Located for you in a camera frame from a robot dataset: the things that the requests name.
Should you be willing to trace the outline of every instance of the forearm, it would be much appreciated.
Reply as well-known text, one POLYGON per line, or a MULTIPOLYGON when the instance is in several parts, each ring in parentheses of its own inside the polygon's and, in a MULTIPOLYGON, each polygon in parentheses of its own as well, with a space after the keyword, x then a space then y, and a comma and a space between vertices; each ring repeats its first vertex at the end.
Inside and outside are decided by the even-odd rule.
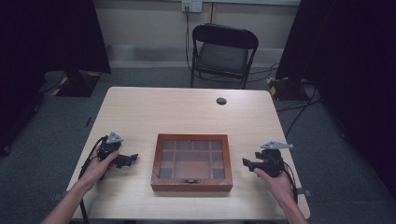
POLYGON ((88 189, 88 184, 84 183, 83 180, 76 182, 41 223, 69 223, 88 189))
POLYGON ((298 205, 293 199, 287 199, 280 203, 289 224, 301 224, 308 223, 301 212, 298 205))

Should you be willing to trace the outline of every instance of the baseboard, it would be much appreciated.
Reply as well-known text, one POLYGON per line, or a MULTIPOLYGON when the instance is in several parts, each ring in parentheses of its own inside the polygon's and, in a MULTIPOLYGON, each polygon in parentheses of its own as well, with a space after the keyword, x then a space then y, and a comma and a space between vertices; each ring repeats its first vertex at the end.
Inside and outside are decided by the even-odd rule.
MULTIPOLYGON (((169 47, 107 46, 110 67, 187 67, 186 50, 169 47)), ((257 49, 252 67, 270 67, 279 63, 283 49, 257 49)), ((191 60, 191 49, 188 53, 191 60)))

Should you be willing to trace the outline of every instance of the wooden box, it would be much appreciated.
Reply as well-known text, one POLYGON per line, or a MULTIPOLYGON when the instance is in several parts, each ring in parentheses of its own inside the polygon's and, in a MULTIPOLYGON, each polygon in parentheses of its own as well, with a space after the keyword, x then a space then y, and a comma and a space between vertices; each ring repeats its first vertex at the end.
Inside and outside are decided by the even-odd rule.
POLYGON ((154 191, 230 191, 227 135, 158 134, 151 187, 154 191))

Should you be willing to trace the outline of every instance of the electrical outlet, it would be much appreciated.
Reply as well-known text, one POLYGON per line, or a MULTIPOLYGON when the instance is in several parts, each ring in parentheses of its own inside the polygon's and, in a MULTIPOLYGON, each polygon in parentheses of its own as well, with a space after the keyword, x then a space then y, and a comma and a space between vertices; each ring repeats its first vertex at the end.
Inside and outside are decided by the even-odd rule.
POLYGON ((181 1, 181 11, 191 12, 191 1, 181 1))
POLYGON ((191 12, 202 12, 202 1, 192 1, 191 12))
POLYGON ((202 12, 202 1, 181 1, 181 11, 202 12))

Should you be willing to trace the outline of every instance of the chair seat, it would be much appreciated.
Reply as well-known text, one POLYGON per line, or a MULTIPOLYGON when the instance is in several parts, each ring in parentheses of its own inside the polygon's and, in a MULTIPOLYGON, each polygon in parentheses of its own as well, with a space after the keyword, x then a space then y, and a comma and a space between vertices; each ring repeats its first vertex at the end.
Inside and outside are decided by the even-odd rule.
POLYGON ((196 61, 197 69, 220 70, 233 74, 245 74, 248 50, 204 43, 196 61))

